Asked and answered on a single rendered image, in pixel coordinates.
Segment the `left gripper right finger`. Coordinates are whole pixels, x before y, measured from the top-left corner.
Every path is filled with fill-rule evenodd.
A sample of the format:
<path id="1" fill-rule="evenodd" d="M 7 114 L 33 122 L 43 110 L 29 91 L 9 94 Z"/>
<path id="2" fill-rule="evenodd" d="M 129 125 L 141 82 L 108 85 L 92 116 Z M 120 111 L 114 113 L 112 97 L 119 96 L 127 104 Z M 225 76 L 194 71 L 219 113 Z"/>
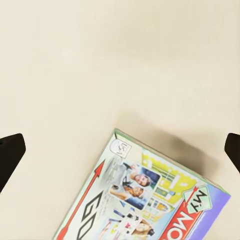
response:
<path id="1" fill-rule="evenodd" d="M 236 133 L 228 133 L 224 150 L 240 172 L 240 135 Z"/>

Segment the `board game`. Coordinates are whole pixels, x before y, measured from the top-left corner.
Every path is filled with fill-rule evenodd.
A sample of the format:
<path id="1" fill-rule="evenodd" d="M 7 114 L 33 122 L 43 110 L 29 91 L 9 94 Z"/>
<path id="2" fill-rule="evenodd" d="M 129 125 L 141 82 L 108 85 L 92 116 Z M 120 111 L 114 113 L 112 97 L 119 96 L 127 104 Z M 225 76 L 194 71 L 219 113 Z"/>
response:
<path id="1" fill-rule="evenodd" d="M 203 240 L 230 198 L 114 128 L 52 240 Z"/>

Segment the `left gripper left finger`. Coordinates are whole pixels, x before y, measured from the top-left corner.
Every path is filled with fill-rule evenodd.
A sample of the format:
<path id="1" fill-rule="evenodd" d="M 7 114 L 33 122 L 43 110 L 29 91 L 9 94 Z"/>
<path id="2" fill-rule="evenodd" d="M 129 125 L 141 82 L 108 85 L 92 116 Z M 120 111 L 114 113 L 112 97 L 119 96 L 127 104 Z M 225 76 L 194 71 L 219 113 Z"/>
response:
<path id="1" fill-rule="evenodd" d="M 0 138 L 0 193 L 26 152 L 22 133 Z"/>

